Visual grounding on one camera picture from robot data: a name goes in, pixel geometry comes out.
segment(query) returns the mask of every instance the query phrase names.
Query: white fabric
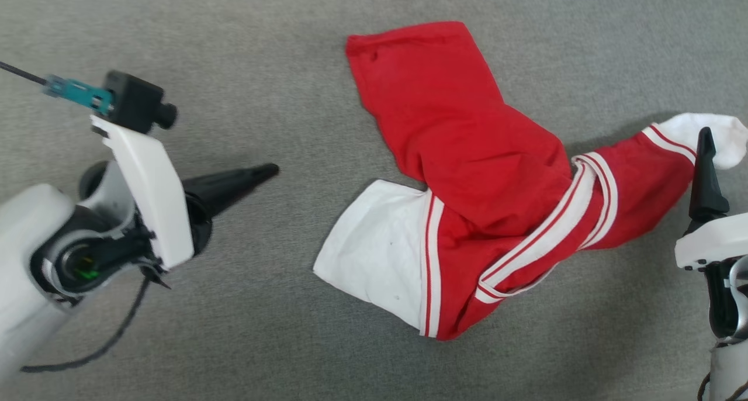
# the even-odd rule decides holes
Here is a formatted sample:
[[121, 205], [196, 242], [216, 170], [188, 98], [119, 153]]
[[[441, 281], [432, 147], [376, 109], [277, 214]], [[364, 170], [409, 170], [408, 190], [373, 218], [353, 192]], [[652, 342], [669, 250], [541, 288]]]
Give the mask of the white fabric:
[[711, 128], [716, 156], [714, 167], [721, 170], [737, 166], [746, 155], [748, 129], [734, 116], [710, 113], [682, 113], [657, 126], [669, 140], [697, 150], [699, 131]]
[[424, 231], [431, 199], [431, 191], [382, 180], [372, 183], [335, 223], [314, 273], [420, 329]]

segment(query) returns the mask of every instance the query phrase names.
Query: striped trim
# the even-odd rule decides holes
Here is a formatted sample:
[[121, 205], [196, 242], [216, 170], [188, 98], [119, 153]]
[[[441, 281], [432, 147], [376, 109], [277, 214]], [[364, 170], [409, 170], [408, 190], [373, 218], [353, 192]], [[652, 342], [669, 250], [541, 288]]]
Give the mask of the striped trim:
[[646, 135], [647, 138], [649, 138], [650, 141], [652, 141], [652, 143], [654, 143], [654, 145], [657, 145], [663, 150], [682, 154], [686, 158], [688, 158], [688, 160], [692, 164], [695, 163], [695, 160], [697, 159], [697, 153], [692, 148], [670, 140], [668, 137], [666, 137], [665, 134], [662, 133], [662, 131], [658, 129], [656, 125], [652, 124], [651, 126], [646, 127], [642, 132], [644, 135]]
[[439, 314], [441, 312], [441, 270], [439, 268], [439, 222], [444, 212], [444, 203], [432, 193], [428, 206], [428, 218], [425, 225], [425, 272], [423, 282], [425, 291], [421, 301], [423, 313], [421, 316], [421, 335], [435, 338], [439, 332]]
[[[587, 163], [578, 160], [574, 163], [577, 164], [579, 170], [574, 176], [572, 185], [564, 193], [553, 212], [531, 235], [527, 236], [518, 246], [501, 257], [481, 275], [476, 290], [476, 297], [481, 302], [496, 303], [503, 298], [524, 291], [519, 289], [513, 293], [502, 293], [494, 287], [516, 270], [544, 257], [577, 226], [590, 204], [593, 186], [595, 185], [595, 174]], [[536, 279], [531, 286], [537, 284], [540, 279]]]
[[618, 214], [618, 185], [615, 183], [615, 177], [607, 161], [598, 153], [593, 152], [578, 155], [572, 158], [572, 160], [583, 161], [595, 170], [595, 174], [600, 179], [603, 190], [603, 209], [600, 219], [590, 235], [587, 236], [579, 247], [579, 249], [585, 249], [585, 247], [593, 246], [593, 244], [601, 241], [610, 231], [610, 228], [612, 228], [612, 224], [615, 222], [615, 215]]

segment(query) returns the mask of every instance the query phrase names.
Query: gray background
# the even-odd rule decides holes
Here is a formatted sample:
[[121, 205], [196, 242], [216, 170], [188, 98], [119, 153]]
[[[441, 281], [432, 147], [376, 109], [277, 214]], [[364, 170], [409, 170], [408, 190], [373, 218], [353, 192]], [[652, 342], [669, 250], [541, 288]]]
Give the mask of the gray background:
[[[575, 255], [458, 340], [417, 336], [311, 272], [344, 207], [396, 169], [361, 107], [349, 34], [467, 23], [508, 103], [569, 153], [681, 111], [748, 119], [748, 0], [0, 0], [0, 60], [100, 84], [117, 68], [181, 110], [182, 177], [273, 161], [282, 174], [216, 222], [110, 355], [17, 375], [3, 400], [690, 399], [708, 371], [705, 283], [679, 271], [685, 200], [657, 230]], [[68, 193], [107, 157], [88, 112], [0, 72], [0, 201]], [[721, 174], [748, 210], [746, 163]], [[139, 278], [105, 289], [33, 363], [88, 353]]]

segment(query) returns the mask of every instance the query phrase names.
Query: sleeve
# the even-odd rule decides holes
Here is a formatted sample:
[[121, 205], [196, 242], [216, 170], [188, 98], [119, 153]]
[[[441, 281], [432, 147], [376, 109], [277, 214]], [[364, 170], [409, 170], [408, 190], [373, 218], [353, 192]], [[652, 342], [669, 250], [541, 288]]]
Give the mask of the sleeve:
[[683, 113], [629, 140], [574, 157], [595, 170], [604, 200], [598, 223], [580, 248], [615, 247], [652, 230], [687, 190], [705, 126], [714, 137], [715, 166], [737, 165], [746, 153], [748, 129], [735, 117], [707, 113]]
[[459, 22], [352, 36], [364, 106], [401, 171], [489, 236], [523, 236], [571, 185], [561, 142], [502, 100]]

